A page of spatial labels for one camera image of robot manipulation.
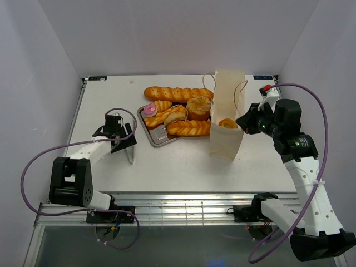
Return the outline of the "silver metal tongs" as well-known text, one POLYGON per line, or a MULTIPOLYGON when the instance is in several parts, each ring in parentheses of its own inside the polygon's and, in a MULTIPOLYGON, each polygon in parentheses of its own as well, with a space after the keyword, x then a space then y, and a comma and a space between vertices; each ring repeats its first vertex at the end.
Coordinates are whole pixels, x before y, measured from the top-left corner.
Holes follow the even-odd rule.
MULTIPOLYGON (((136 117, 132 114, 132 119, 131 119, 130 122, 124 122, 124 120, 123 120, 123 129, 124 129, 124 126, 125 126, 126 123, 129 123, 131 125, 131 128, 133 129, 133 132, 135 134, 135 130, 137 128, 137 119, 136 119, 136 117)), ((122 135, 120 139, 122 139, 122 141, 123 141, 123 140, 125 140, 127 138, 128 138, 128 136, 126 137, 126 131, 124 129, 124 135, 122 135)), ((123 149, 122 151, 126 152, 128 161, 130 162, 130 164, 133 165, 134 162, 135 162, 135 153, 134 153, 135 146, 125 147, 125 149, 123 149)))

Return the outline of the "cream paper bag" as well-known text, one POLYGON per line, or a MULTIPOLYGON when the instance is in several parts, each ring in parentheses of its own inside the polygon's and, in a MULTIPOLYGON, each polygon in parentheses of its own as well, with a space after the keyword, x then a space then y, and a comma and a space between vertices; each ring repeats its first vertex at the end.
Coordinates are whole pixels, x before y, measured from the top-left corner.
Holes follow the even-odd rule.
POLYGON ((234 161, 243 139, 243 130, 236 124, 245 113, 245 73, 237 70, 216 70, 214 96, 210 110, 210 156, 234 161))

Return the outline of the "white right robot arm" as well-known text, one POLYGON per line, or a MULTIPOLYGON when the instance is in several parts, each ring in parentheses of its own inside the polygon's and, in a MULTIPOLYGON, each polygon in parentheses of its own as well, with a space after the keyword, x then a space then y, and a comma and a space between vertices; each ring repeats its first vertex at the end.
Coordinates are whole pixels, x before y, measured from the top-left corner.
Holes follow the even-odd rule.
POLYGON ((253 103, 236 120, 245 133, 264 133, 273 139, 274 148, 291 176, 303 208, 293 213, 275 194, 254 196, 251 214, 254 219, 270 219, 289 239, 299 261, 337 257, 355 246, 355 235, 346 232, 338 220, 322 180, 318 179, 318 152, 313 139, 301 132, 301 108, 297 101, 277 100, 253 103))

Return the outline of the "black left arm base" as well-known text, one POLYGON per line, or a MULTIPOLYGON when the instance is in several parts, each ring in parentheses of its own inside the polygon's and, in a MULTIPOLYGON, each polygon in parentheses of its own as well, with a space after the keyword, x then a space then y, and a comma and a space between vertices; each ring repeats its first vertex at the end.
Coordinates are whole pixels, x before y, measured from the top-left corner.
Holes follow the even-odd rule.
POLYGON ((132 214, 135 214, 135 206, 117 206, 114 205, 115 212, 106 212, 102 210, 90 210, 86 216, 88 224, 130 224, 134 222, 132 214))

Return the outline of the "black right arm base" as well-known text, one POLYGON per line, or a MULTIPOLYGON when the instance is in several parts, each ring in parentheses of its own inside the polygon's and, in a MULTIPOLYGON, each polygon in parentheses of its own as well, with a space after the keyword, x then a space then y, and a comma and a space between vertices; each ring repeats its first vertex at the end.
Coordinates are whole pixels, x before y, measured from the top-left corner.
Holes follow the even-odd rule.
POLYGON ((256 223, 262 221, 254 212, 251 205, 233 205, 227 209, 226 214, 232 215, 235 223, 256 223))

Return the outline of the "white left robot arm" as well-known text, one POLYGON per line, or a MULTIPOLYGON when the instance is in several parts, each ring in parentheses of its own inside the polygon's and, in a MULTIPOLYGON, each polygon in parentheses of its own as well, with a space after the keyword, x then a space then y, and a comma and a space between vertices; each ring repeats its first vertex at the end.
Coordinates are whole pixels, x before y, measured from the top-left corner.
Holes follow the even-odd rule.
POLYGON ((49 200, 53 204, 98 210, 105 222, 118 216, 112 197, 94 190, 92 169, 105 155, 125 150, 137 141, 129 123, 118 114, 105 116, 93 141, 68 157, 57 157, 52 166, 49 200))

